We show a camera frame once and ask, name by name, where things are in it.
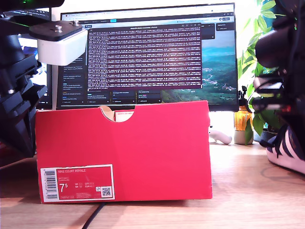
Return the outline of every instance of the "black and white sneaker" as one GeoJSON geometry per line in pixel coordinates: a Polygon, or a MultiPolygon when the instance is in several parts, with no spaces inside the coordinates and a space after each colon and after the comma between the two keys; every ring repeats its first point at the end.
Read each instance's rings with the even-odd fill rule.
{"type": "Polygon", "coordinates": [[[284,125],[268,143],[261,145],[266,146],[268,159],[274,164],[305,174],[305,154],[288,125],[284,125]]]}

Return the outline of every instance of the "cable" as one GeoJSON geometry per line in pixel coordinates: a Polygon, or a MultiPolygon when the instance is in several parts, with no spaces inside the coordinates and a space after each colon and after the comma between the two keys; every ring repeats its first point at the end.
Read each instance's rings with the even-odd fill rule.
{"type": "Polygon", "coordinates": [[[105,206],[105,202],[102,202],[97,209],[92,213],[92,215],[90,215],[90,217],[88,218],[88,220],[85,222],[84,226],[82,227],[82,229],[87,229],[89,227],[89,225],[91,224],[91,222],[94,220],[94,218],[96,217],[96,215],[100,212],[100,210],[105,206]]]}

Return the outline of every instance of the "wooden desk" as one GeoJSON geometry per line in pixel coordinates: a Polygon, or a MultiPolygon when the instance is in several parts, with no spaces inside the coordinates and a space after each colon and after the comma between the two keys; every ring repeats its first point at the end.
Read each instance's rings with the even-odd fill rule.
{"type": "MultiPolygon", "coordinates": [[[[265,149],[211,144],[213,199],[107,204],[90,229],[305,228],[305,177],[265,149]]],[[[0,171],[1,229],[80,229],[97,204],[40,204],[34,159],[0,171]]]]}

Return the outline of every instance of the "green leaf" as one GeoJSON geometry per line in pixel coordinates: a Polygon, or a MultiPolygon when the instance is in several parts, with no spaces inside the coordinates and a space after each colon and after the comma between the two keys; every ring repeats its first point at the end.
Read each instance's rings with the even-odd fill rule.
{"type": "Polygon", "coordinates": [[[252,105],[254,98],[251,98],[249,101],[249,105],[252,105]]]}
{"type": "Polygon", "coordinates": [[[246,130],[244,132],[244,136],[245,136],[245,140],[246,140],[245,144],[248,144],[249,141],[251,140],[251,138],[253,137],[253,130],[252,130],[252,127],[251,127],[250,119],[251,118],[249,118],[248,121],[247,121],[246,130]]]}
{"type": "Polygon", "coordinates": [[[254,92],[254,87],[253,87],[253,83],[250,84],[248,87],[247,87],[247,97],[250,98],[250,96],[252,95],[252,93],[254,92]]]}
{"type": "Polygon", "coordinates": [[[275,115],[275,111],[273,110],[263,110],[261,112],[261,116],[265,122],[267,122],[274,129],[279,130],[282,126],[278,117],[275,115]]]}
{"type": "Polygon", "coordinates": [[[269,9],[273,8],[275,5],[276,5],[276,2],[274,0],[266,2],[264,5],[262,5],[261,11],[269,10],[269,9]]]}
{"type": "Polygon", "coordinates": [[[263,32],[267,31],[267,23],[261,15],[258,16],[258,26],[263,32]]]}
{"type": "Polygon", "coordinates": [[[252,97],[248,103],[248,107],[252,110],[253,110],[253,106],[252,106],[253,100],[254,100],[254,98],[252,97]]]}
{"type": "Polygon", "coordinates": [[[246,25],[244,26],[242,32],[248,27],[248,25],[250,24],[250,22],[251,22],[251,18],[248,19],[248,21],[247,21],[246,25]]]}
{"type": "Polygon", "coordinates": [[[242,59],[241,58],[238,58],[238,62],[237,62],[237,65],[238,65],[238,79],[240,79],[240,77],[242,77],[243,75],[243,65],[242,65],[242,59]]]}
{"type": "Polygon", "coordinates": [[[254,19],[253,27],[254,27],[254,33],[258,33],[259,32],[259,26],[258,26],[257,18],[254,19]]]}
{"type": "Polygon", "coordinates": [[[262,15],[267,18],[276,18],[276,15],[270,10],[263,11],[262,15]]]}
{"type": "Polygon", "coordinates": [[[266,32],[270,32],[271,29],[272,29],[272,26],[268,27],[267,30],[266,30],[266,32]]]}
{"type": "Polygon", "coordinates": [[[249,56],[244,63],[248,63],[250,61],[254,60],[253,56],[249,56]]]}
{"type": "Polygon", "coordinates": [[[266,123],[266,121],[263,119],[262,115],[260,113],[257,114],[259,116],[259,118],[264,122],[266,123]]]}
{"type": "Polygon", "coordinates": [[[244,63],[244,52],[242,53],[242,63],[244,63]]]}
{"type": "Polygon", "coordinates": [[[262,4],[262,1],[263,0],[256,0],[257,5],[260,6],[262,4]]]}
{"type": "Polygon", "coordinates": [[[248,68],[252,65],[253,63],[248,64],[243,68],[243,74],[248,70],[248,68]]]}
{"type": "Polygon", "coordinates": [[[250,39],[249,44],[248,44],[248,47],[249,47],[249,46],[252,46],[253,44],[255,44],[255,43],[258,41],[260,35],[262,35],[261,32],[255,34],[255,35],[250,39]]]}
{"type": "Polygon", "coordinates": [[[262,134],[264,128],[264,121],[262,121],[258,115],[254,116],[253,128],[259,136],[262,134]]]}
{"type": "Polygon", "coordinates": [[[248,53],[253,56],[254,58],[256,58],[255,53],[252,49],[247,49],[248,53]]]}
{"type": "Polygon", "coordinates": [[[263,70],[264,70],[264,67],[259,62],[257,62],[256,68],[255,68],[255,72],[254,72],[255,77],[257,77],[260,74],[262,74],[263,70]]]}

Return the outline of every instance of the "red shoe box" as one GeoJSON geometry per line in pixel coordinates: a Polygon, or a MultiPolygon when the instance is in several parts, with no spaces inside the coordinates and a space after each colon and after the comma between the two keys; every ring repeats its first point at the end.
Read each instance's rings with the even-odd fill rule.
{"type": "Polygon", "coordinates": [[[39,112],[41,201],[212,198],[209,125],[206,101],[136,106],[124,122],[100,108],[39,112]]]}

